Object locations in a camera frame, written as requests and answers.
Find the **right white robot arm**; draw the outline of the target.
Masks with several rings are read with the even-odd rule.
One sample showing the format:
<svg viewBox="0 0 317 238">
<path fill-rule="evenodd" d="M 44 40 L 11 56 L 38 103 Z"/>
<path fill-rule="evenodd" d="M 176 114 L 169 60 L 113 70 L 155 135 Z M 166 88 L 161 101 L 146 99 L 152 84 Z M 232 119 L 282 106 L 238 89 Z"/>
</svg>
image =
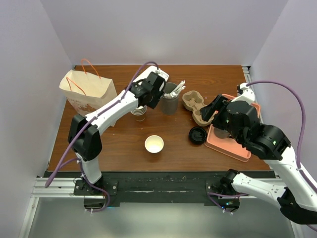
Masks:
<svg viewBox="0 0 317 238">
<path fill-rule="evenodd" d="M 296 165 L 296 154 L 281 129 L 260 122 L 255 107 L 246 101 L 233 101 L 218 95 L 200 110 L 202 119 L 226 130 L 247 151 L 264 160 L 283 180 L 275 186 L 229 169 L 213 185 L 220 196 L 254 196 L 279 208 L 290 221 L 301 225 L 317 223 L 317 193 Z"/>
</svg>

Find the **salmon pink tray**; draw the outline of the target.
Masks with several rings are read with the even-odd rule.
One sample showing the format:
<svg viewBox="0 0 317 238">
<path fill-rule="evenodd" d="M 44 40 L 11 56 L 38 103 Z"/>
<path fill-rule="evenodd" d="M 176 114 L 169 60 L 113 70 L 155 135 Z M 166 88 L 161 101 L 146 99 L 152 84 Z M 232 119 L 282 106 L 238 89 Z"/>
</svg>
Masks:
<svg viewBox="0 0 317 238">
<path fill-rule="evenodd" d="M 251 152 L 238 144 L 228 132 L 219 130 L 212 124 L 208 129 L 205 146 L 244 163 L 251 157 Z"/>
</svg>

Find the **brown paper coffee cup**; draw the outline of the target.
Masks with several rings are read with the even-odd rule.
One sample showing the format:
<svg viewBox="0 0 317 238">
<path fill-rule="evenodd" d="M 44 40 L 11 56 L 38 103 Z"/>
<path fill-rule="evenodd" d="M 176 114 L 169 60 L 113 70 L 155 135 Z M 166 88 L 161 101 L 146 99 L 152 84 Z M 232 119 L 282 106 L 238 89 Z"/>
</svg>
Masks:
<svg viewBox="0 0 317 238">
<path fill-rule="evenodd" d="M 148 152 L 155 154 L 163 149 L 164 141 L 158 135 L 151 135 L 145 140 L 144 146 Z"/>
</svg>

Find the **beige paper takeout bag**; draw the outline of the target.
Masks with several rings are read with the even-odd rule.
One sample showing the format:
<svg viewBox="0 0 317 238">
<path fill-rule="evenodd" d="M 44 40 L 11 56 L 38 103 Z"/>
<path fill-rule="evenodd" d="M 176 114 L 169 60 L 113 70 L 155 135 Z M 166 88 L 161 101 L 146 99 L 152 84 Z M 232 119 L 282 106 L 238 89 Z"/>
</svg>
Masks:
<svg viewBox="0 0 317 238">
<path fill-rule="evenodd" d="M 75 111 L 85 116 L 117 97 L 117 91 L 112 79 L 101 77 L 94 66 L 94 73 L 85 70 L 81 60 L 82 70 L 70 70 L 60 81 L 59 89 Z"/>
</svg>

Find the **cardboard cup carrier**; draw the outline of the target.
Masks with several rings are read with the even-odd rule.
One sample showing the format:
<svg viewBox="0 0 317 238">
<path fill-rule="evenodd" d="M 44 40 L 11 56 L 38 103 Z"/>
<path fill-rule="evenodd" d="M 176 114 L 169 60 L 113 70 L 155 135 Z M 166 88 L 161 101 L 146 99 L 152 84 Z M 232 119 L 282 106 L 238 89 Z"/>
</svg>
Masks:
<svg viewBox="0 0 317 238">
<path fill-rule="evenodd" d="M 184 93 L 182 103 L 187 110 L 192 112 L 192 118 L 198 126 L 205 127 L 211 124 L 213 118 L 210 118 L 208 121 L 202 120 L 200 109 L 206 105 L 204 104 L 202 95 L 198 91 L 192 90 Z"/>
</svg>

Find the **grey cylindrical holder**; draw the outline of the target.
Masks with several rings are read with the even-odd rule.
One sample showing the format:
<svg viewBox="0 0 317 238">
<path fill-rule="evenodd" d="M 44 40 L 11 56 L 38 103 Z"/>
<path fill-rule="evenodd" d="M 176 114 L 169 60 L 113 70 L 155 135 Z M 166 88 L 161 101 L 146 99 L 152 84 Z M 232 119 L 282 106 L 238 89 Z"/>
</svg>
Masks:
<svg viewBox="0 0 317 238">
<path fill-rule="evenodd" d="M 171 93 L 176 88 L 176 86 L 177 84 L 168 82 L 165 86 L 164 94 Z M 160 110 L 165 115 L 169 115 L 169 116 L 173 115 L 177 111 L 178 102 L 179 102 L 178 96 L 174 98 L 167 98 L 165 95 L 163 95 L 159 103 Z"/>
</svg>

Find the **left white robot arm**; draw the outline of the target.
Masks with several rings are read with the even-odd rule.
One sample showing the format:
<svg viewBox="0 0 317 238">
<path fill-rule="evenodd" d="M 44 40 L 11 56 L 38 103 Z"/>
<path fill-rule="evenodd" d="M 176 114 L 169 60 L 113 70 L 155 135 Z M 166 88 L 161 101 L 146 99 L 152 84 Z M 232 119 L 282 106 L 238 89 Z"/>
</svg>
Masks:
<svg viewBox="0 0 317 238">
<path fill-rule="evenodd" d="M 101 135 L 121 117 L 140 106 L 154 109 L 163 96 L 168 79 L 166 72 L 156 66 L 150 66 L 101 108 L 84 117 L 74 116 L 68 142 L 88 179 L 85 183 L 88 192 L 98 194 L 103 188 L 98 160 L 103 147 Z"/>
</svg>

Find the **stack of paper cups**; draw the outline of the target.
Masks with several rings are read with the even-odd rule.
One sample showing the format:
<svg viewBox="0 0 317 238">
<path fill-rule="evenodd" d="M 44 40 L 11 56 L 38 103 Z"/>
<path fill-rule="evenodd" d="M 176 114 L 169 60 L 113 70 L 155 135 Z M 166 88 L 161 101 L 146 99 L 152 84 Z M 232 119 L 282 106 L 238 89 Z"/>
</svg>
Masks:
<svg viewBox="0 0 317 238">
<path fill-rule="evenodd" d="M 130 113 L 133 115 L 136 121 L 143 121 L 146 118 L 147 106 L 139 106 L 132 110 Z"/>
</svg>

